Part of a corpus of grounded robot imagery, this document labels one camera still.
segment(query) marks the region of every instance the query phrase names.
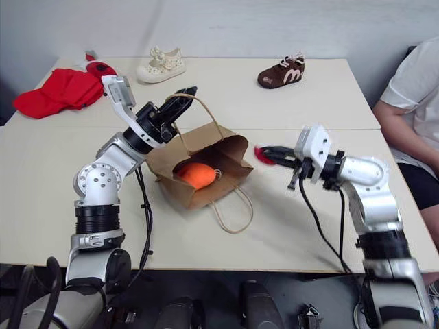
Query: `brown sneaker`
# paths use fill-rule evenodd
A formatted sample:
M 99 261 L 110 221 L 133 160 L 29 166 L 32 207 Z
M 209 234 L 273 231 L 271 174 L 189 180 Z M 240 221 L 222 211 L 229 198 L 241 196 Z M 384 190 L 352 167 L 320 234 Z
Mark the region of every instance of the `brown sneaker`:
M 302 79 L 305 70 L 305 58 L 302 54 L 296 57 L 285 57 L 279 64 L 260 72 L 258 83 L 267 89 L 293 84 Z

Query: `black shorts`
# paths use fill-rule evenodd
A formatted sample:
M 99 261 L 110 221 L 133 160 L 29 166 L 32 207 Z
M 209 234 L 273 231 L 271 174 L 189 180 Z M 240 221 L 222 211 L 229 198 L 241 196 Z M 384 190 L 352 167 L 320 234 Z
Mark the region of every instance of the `black shorts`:
M 439 181 L 426 170 L 411 164 L 398 163 L 419 210 L 439 204 Z

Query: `white robotic arm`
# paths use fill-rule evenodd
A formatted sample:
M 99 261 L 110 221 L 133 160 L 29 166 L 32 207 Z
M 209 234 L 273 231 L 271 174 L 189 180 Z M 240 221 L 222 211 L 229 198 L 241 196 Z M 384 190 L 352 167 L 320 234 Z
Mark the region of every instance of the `white robotic arm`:
M 131 260 L 121 249 L 125 234 L 119 225 L 118 191 L 147 153 L 177 134 L 172 124 L 192 103 L 191 98 L 172 97 L 160 108 L 149 102 L 134 114 L 134 97 L 125 77 L 107 75 L 102 83 L 116 113 L 130 127 L 117 132 L 73 179 L 80 197 L 75 201 L 76 233 L 71 236 L 67 287 L 59 294 L 49 328 L 91 328 L 103 307 L 126 289 Z M 196 91 L 191 87 L 177 93 Z M 28 306 L 18 321 L 20 328 L 37 328 L 48 300 L 46 295 Z M 0 325 L 7 327 L 8 321 Z
M 366 279 L 362 287 L 365 316 L 372 328 L 394 320 L 417 321 L 428 328 L 433 315 L 418 264 L 410 256 L 396 200 L 388 186 L 389 168 L 375 158 L 329 154 L 331 139 L 320 125 L 305 128 L 294 149 L 261 147 L 259 160 L 294 169 L 297 180 L 323 180 L 327 190 L 344 189 L 349 211 L 363 249 Z

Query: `person's arm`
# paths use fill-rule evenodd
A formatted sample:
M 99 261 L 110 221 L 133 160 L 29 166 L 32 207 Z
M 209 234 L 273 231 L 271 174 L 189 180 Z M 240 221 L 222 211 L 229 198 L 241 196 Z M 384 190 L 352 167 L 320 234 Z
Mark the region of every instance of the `person's arm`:
M 389 144 L 400 151 L 429 165 L 439 174 L 439 151 L 428 145 L 404 121 L 402 115 L 407 110 L 378 101 L 373 108 L 381 131 Z

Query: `person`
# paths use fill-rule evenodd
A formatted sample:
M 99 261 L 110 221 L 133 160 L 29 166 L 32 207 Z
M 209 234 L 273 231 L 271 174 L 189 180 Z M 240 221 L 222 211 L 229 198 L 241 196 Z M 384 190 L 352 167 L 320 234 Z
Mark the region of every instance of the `person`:
M 439 37 L 404 59 L 372 111 L 439 251 Z

